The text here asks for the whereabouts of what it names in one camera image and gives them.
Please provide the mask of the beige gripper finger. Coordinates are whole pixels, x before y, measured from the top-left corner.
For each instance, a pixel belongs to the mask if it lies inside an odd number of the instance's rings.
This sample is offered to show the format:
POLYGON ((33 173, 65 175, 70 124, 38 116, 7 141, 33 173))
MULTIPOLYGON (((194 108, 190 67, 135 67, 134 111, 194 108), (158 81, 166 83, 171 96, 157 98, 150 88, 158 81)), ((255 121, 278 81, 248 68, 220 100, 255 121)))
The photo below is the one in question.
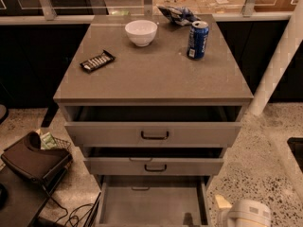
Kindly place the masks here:
POLYGON ((233 227, 233 224, 229 219, 229 212, 232 208, 232 204, 223 195, 220 194, 217 194, 215 196, 215 200, 218 205, 218 227, 233 227))

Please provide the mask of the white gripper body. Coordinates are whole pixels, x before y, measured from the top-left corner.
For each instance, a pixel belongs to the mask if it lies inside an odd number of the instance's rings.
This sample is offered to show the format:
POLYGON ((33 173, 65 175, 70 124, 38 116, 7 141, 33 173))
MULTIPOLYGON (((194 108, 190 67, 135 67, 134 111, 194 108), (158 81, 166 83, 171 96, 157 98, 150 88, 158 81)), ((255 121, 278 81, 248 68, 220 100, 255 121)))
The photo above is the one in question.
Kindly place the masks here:
POLYGON ((221 210, 221 227, 271 227, 271 210, 259 201, 240 200, 221 210))

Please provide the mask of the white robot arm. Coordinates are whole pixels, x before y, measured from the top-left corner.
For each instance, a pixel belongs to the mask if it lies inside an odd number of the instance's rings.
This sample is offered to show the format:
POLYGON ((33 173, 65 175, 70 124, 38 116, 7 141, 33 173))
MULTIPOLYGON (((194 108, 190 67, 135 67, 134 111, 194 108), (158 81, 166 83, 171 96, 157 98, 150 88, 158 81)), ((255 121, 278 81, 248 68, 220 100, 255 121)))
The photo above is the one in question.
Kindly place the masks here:
POLYGON ((273 227, 303 227, 302 171, 287 144, 290 137, 302 135, 303 106, 269 102, 302 42, 302 19, 303 5, 297 4, 243 118, 240 134, 208 190, 211 200, 221 194, 230 202, 265 203, 272 210, 273 227))

